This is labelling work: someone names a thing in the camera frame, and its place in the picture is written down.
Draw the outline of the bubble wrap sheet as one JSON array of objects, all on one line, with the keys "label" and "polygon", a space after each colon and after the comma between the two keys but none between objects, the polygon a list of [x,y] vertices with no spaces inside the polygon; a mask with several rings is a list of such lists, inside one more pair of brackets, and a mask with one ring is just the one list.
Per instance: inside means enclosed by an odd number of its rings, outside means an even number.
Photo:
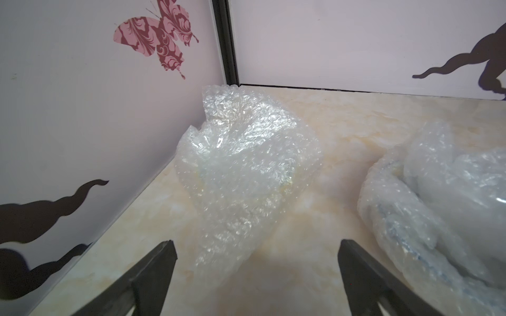
[{"label": "bubble wrap sheet", "polygon": [[505,314],[505,148],[466,151],[429,122],[368,171],[358,213],[444,315]]},{"label": "bubble wrap sheet", "polygon": [[318,176],[315,132],[278,100],[245,86],[207,86],[200,128],[181,137],[175,170],[200,220],[192,288],[220,287]]}]

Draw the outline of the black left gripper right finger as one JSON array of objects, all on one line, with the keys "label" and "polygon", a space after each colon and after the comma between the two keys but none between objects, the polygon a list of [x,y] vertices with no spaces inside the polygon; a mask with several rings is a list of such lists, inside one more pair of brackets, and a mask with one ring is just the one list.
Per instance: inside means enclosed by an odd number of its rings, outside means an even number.
[{"label": "black left gripper right finger", "polygon": [[337,260],[352,315],[441,315],[354,240],[341,241]]}]

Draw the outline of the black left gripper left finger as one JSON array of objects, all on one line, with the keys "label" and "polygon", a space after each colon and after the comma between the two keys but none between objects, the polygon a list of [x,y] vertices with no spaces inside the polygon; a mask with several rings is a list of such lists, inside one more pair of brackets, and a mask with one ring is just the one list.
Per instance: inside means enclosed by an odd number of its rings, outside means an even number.
[{"label": "black left gripper left finger", "polygon": [[160,315],[177,259],[174,242],[161,242],[73,315]]}]

